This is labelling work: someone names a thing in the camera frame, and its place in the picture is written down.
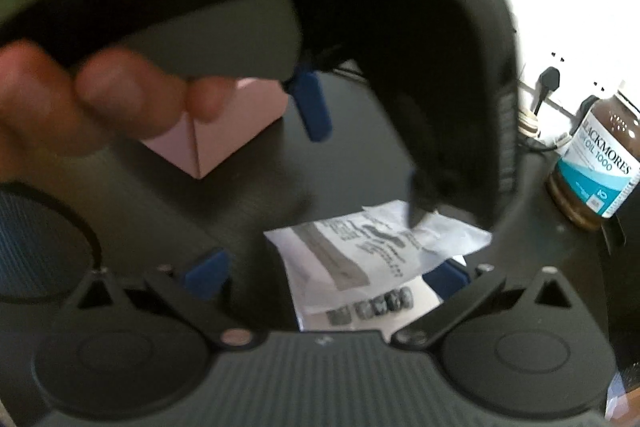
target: ribbed black surface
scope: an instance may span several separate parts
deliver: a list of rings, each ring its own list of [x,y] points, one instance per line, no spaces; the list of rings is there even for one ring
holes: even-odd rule
[[[90,265],[89,243],[65,217],[0,191],[0,299],[69,291]]]
[[[87,427],[53,413],[39,427]],[[510,421],[448,387],[431,359],[377,333],[273,333],[258,349],[223,355],[204,383],[162,413],[102,427],[506,427],[606,425],[594,413],[552,423]]]

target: white paper packet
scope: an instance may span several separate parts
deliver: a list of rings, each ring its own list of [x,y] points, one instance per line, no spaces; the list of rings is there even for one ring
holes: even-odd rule
[[[396,200],[265,232],[285,261],[289,283],[294,273],[300,286],[296,309],[317,314],[375,298],[491,242],[490,232],[440,214],[409,230],[406,211]]]

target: bottle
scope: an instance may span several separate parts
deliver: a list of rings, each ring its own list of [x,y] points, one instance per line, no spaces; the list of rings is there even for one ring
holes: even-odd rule
[[[599,229],[640,180],[639,107],[638,83],[622,82],[594,103],[546,180],[560,210],[582,229]]]

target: dark tabletop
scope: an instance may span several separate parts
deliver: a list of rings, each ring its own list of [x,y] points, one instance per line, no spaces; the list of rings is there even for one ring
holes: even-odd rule
[[[279,306],[264,230],[339,216],[363,205],[405,199],[411,163],[363,85],[323,77],[334,121],[324,144],[306,139],[289,108],[204,180],[193,180],[140,143],[121,140],[80,160],[44,157],[30,182],[72,206],[94,228],[107,266],[137,274],[180,265],[216,246],[232,254],[232,310],[250,326],[278,328]],[[572,227],[542,185],[553,158],[524,158],[518,200],[492,245],[468,262],[492,263],[511,286],[542,266],[559,267],[606,330],[601,242]],[[0,396],[19,425],[42,409],[29,357],[55,306],[24,306],[0,336]]]

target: printed label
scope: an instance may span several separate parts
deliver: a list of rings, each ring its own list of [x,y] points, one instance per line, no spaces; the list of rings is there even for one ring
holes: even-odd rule
[[[640,162],[589,111],[558,168],[593,212],[611,217],[640,180]]]

